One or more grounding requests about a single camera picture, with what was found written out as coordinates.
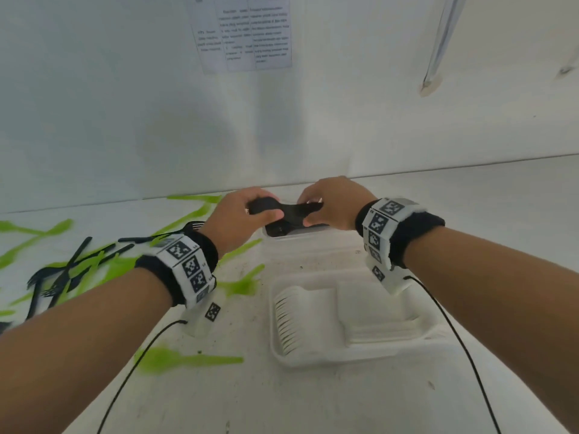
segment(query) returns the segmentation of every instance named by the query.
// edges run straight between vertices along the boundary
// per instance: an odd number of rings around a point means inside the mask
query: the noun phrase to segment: person's right hand
[[[299,197],[298,204],[318,202],[320,199],[324,206],[303,220],[304,227],[327,224],[338,230],[355,230],[359,211],[378,198],[345,176],[336,176],[321,179],[307,187]]]

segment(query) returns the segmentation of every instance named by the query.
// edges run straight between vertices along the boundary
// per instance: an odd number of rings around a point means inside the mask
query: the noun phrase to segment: black and white square marker
[[[380,254],[378,254],[378,251],[376,251],[376,250],[374,250],[374,249],[372,249],[372,248],[370,248],[369,250],[370,250],[370,255],[371,255],[374,259],[376,259],[378,262],[382,263],[382,259],[381,259],[381,257],[380,257]]]
[[[197,303],[204,299],[208,292],[209,286],[207,286],[203,291],[199,292],[199,294],[197,294]]]
[[[386,213],[387,215],[394,216],[396,213],[401,211],[404,208],[402,204],[397,203],[396,201],[388,201],[378,210],[381,212]]]
[[[377,236],[373,232],[368,232],[368,243],[380,251],[380,236]]]
[[[183,242],[177,241],[169,248],[167,248],[167,253],[175,257],[175,259],[179,260],[182,257],[185,257],[187,254],[191,253],[191,248],[187,247]]]
[[[201,265],[199,265],[199,261],[195,255],[181,263],[181,266],[183,267],[185,275],[188,279],[191,278],[197,271],[199,271],[199,269],[201,269]]]
[[[203,271],[200,271],[199,274],[194,275],[193,278],[189,280],[189,282],[191,282],[193,292],[199,292],[199,290],[207,284],[207,280],[205,278],[205,274],[203,274]]]
[[[165,239],[158,241],[155,245],[153,245],[153,247],[154,248],[165,248],[174,240],[175,240],[175,238],[166,237]]]
[[[377,266],[375,266],[374,268],[372,268],[372,273],[376,276],[376,278],[377,278],[378,280],[380,280],[380,282],[381,282],[382,280],[384,280],[384,274],[382,273],[382,271],[380,271],[380,269],[379,269]]]
[[[209,309],[207,309],[205,318],[209,321],[215,321],[215,318],[217,318],[217,314],[219,313],[219,311],[221,311],[221,306],[215,303],[211,303],[211,306],[209,306]]]
[[[370,221],[370,225],[368,226],[368,228],[374,231],[376,234],[380,234],[382,233],[382,230],[384,230],[384,227],[386,226],[387,222],[388,222],[387,217],[381,215],[380,213],[376,213],[372,218],[372,220]]]

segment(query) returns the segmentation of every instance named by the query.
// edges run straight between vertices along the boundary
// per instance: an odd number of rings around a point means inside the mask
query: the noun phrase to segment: black cable
[[[426,288],[426,286],[424,286],[422,284],[422,282],[414,277],[412,277],[411,275],[408,275],[406,277],[404,277],[404,280],[409,280],[412,279],[414,280],[416,283],[418,283],[419,285],[421,285],[424,290],[426,291],[426,293],[430,296],[430,298],[432,299],[432,301],[436,304],[436,306],[438,306],[438,309],[440,309],[440,312],[442,312],[442,314],[444,315],[444,318],[446,320],[446,322],[448,323],[448,325],[451,327],[452,332],[454,333],[454,336],[456,337],[457,340],[459,340],[460,345],[462,346],[464,353],[467,354],[467,358],[471,363],[471,366],[473,367],[474,370],[474,376],[476,376],[476,381],[478,382],[478,386],[481,388],[481,392],[482,392],[482,397],[485,398],[485,403],[486,403],[486,407],[489,409],[489,414],[490,417],[493,420],[493,423],[495,424],[495,429],[497,430],[498,434],[501,434],[501,429],[498,427],[498,422],[497,419],[495,417],[495,413],[493,411],[493,408],[490,406],[490,401],[488,396],[486,395],[486,391],[485,391],[485,387],[483,387],[482,385],[482,380],[481,380],[481,376],[478,374],[478,370],[476,369],[476,365],[474,364],[473,358],[470,355],[470,352],[468,351],[467,347],[465,346],[465,344],[463,343],[462,339],[459,336],[459,333],[456,331],[456,329],[454,328],[454,326],[452,325],[451,320],[448,318],[448,315],[446,314],[446,312],[444,311],[443,307],[440,306],[440,303],[438,303],[438,300],[434,298],[434,296],[430,293],[430,291]]]
[[[123,381],[122,384],[120,384],[120,387],[118,389],[118,391],[115,394],[115,397],[112,398],[111,403],[109,404],[108,408],[106,409],[106,413],[105,416],[103,417],[103,420],[101,421],[100,426],[98,427],[98,431],[97,434],[100,434],[101,431],[103,430],[103,426],[105,425],[106,422],[106,418],[108,417],[109,413],[111,412],[112,406],[115,404],[117,398],[119,397],[120,392],[123,390],[123,388],[125,387],[128,379],[131,377],[131,375],[133,374],[133,372],[135,371],[135,369],[137,368],[137,366],[139,365],[139,363],[141,362],[141,359],[143,359],[143,357],[147,354],[148,350],[150,349],[150,347],[153,345],[153,343],[157,340],[157,338],[159,338],[161,336],[161,334],[163,332],[165,332],[168,328],[170,328],[173,325],[176,324],[187,324],[187,321],[185,320],[177,320],[177,321],[173,321],[172,323],[169,323],[167,326],[165,326],[164,328],[162,328],[159,333],[157,335],[155,335],[155,337],[150,341],[150,343],[147,345],[147,347],[145,347],[145,350],[143,350],[143,353],[141,353],[141,356],[139,357],[139,359],[137,359],[137,362],[135,363],[135,365],[133,366],[133,368],[131,369],[130,372],[128,372],[127,377],[125,378],[125,380]]]

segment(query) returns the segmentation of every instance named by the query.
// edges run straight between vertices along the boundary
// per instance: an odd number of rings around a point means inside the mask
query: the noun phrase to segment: black wristband
[[[135,268],[143,268],[155,274],[156,278],[161,280],[173,299],[173,306],[185,304],[185,297],[181,287],[177,283],[175,275],[169,267],[159,260],[158,257],[144,255],[137,259]]]
[[[356,231],[360,236],[364,236],[362,222],[370,211],[370,208],[376,204],[376,201],[366,204],[356,216]],[[445,226],[443,218],[433,215],[429,212],[412,213],[408,218],[403,220],[396,228],[390,238],[390,253],[388,257],[390,262],[401,268],[407,269],[404,264],[404,253],[408,244],[416,238],[428,233],[435,227]]]
[[[185,235],[187,235],[193,242],[195,242],[207,261],[207,265],[211,272],[215,270],[217,266],[217,261],[219,261],[219,254],[217,253],[217,248],[215,244],[204,234],[199,233],[192,228],[185,227]],[[159,258],[155,256],[144,255],[137,259],[135,262],[135,268],[143,268],[147,271],[152,272],[155,276],[163,282],[167,290],[169,291],[171,298],[173,300],[173,306],[178,304],[185,304],[185,297],[183,296],[183,291],[180,285],[177,283],[175,275],[169,267],[167,267]]]

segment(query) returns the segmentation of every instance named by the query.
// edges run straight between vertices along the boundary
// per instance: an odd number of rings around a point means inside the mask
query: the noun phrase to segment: white wall
[[[579,152],[579,0],[292,0],[293,67],[204,75],[184,0],[0,0],[0,212]]]

